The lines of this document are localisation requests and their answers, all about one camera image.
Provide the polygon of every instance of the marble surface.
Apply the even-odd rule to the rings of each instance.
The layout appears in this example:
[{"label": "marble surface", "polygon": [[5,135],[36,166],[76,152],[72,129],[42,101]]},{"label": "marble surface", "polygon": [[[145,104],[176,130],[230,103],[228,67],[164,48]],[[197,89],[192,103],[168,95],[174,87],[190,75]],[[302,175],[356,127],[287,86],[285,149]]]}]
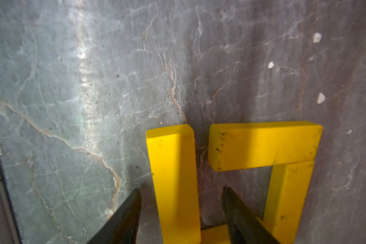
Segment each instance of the marble surface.
[{"label": "marble surface", "polygon": [[24,244],[86,243],[142,188],[147,129],[195,130],[202,226],[228,184],[262,215],[270,168],[216,173],[212,123],[323,125],[296,243],[366,243],[366,0],[0,0],[0,154]]}]

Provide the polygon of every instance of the yellow wooden block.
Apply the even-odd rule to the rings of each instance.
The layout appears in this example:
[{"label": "yellow wooden block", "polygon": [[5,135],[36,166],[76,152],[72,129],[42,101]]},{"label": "yellow wooden block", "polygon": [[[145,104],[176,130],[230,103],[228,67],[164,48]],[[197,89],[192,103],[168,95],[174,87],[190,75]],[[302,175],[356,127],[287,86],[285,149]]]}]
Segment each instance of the yellow wooden block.
[{"label": "yellow wooden block", "polygon": [[164,244],[200,243],[193,129],[182,124],[148,130],[146,144]]},{"label": "yellow wooden block", "polygon": [[281,243],[293,244],[315,162],[272,168],[263,223]]},{"label": "yellow wooden block", "polygon": [[306,121],[212,124],[208,161],[215,171],[311,161],[321,133]]},{"label": "yellow wooden block", "polygon": [[202,241],[200,244],[230,244],[227,225],[213,227],[200,232]]}]

